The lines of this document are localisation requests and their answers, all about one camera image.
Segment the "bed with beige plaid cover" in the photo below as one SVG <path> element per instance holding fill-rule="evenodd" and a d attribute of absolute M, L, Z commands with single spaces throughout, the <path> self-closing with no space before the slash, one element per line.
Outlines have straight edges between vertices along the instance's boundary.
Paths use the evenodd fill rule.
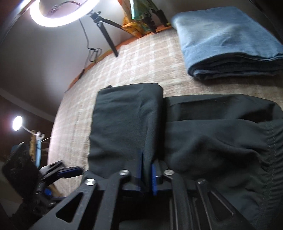
<path fill-rule="evenodd" d="M 198 81 L 187 74 L 175 29 L 137 40 L 119 48 L 119 56 L 108 55 L 64 93 L 51 132 L 48 163 L 88 168 L 89 134 L 99 90 L 107 86 L 158 83 L 164 96 L 194 94 L 246 94 L 282 105 L 282 76 L 221 78 Z"/>

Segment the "leopard print garment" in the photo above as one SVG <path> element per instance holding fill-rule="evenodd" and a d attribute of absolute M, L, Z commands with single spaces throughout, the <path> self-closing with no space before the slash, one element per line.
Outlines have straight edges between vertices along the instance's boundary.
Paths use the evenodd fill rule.
<path fill-rule="evenodd" d="M 31 135 L 31 139 L 29 142 L 29 155 L 33 162 L 36 161 L 36 136 Z"/>

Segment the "black pants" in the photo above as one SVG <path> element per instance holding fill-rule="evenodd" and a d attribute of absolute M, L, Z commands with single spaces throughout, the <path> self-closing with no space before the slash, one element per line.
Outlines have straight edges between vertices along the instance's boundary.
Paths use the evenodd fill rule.
<path fill-rule="evenodd" d="M 143 151 L 145 189 L 155 159 L 211 183 L 256 229 L 282 211 L 282 110 L 242 94 L 164 97 L 156 83 L 97 94 L 89 169 L 109 178 Z"/>

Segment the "black tripod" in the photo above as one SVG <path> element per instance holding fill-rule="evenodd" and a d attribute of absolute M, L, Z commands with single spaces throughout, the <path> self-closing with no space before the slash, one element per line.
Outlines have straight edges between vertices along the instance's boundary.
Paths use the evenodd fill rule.
<path fill-rule="evenodd" d="M 116 37 L 119 38 L 120 41 L 122 41 L 122 33 L 121 31 L 122 30 L 122 26 L 116 22 L 113 22 L 109 19 L 105 19 L 103 17 L 100 16 L 101 14 L 101 11 L 98 11 L 98 12 L 93 12 L 93 11 L 90 11 L 87 15 L 92 19 L 92 21 L 96 24 L 96 26 L 99 28 L 99 30 L 101 31 L 103 37 L 105 38 L 105 40 L 107 41 L 111 51 L 113 52 L 113 54 L 115 55 L 115 57 L 118 57 L 119 56 L 119 53 L 118 53 L 118 50 L 116 48 L 116 44 L 113 42 L 113 39 L 112 37 L 110 36 L 110 34 L 108 33 L 106 27 L 105 27 L 105 24 L 108 24 L 112 27 L 115 27 L 117 29 L 120 30 L 120 32 L 118 32 L 116 34 Z"/>

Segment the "white gooseneck desk lamp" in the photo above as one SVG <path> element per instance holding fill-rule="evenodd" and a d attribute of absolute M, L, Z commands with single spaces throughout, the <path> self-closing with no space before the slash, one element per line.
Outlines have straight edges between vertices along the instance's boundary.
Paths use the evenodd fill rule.
<path fill-rule="evenodd" d="M 43 138 L 45 137 L 45 134 L 41 133 L 41 132 L 34 132 L 34 131 L 31 131 L 30 129 L 26 128 L 24 125 L 23 125 L 23 118 L 22 116 L 16 116 L 13 120 L 13 123 L 12 123 L 12 129 L 13 131 L 18 131 L 20 129 L 23 129 L 25 130 L 26 132 L 30 133 L 31 135 L 34 135 L 36 137 L 36 140 L 43 140 Z"/>

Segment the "folded light blue cloth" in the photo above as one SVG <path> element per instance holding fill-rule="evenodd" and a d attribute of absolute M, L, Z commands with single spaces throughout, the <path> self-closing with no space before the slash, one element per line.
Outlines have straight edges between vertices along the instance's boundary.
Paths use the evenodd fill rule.
<path fill-rule="evenodd" d="M 186 71 L 198 80 L 274 76 L 282 71 L 282 43 L 236 7 L 181 12 L 171 24 Z"/>

